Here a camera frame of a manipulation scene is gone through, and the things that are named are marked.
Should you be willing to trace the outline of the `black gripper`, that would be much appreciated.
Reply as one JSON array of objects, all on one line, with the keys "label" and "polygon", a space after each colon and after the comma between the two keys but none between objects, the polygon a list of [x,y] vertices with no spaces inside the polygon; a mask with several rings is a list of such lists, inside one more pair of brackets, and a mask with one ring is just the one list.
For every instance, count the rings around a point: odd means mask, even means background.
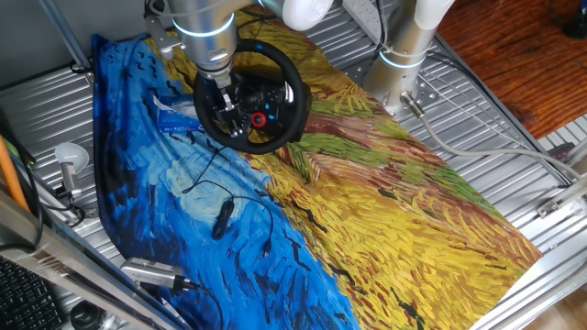
[{"label": "black gripper", "polygon": [[237,88],[234,84],[217,89],[213,92],[213,117],[215,120],[228,123],[230,136],[235,138],[243,134],[246,124],[250,121],[247,114],[237,98]]}]

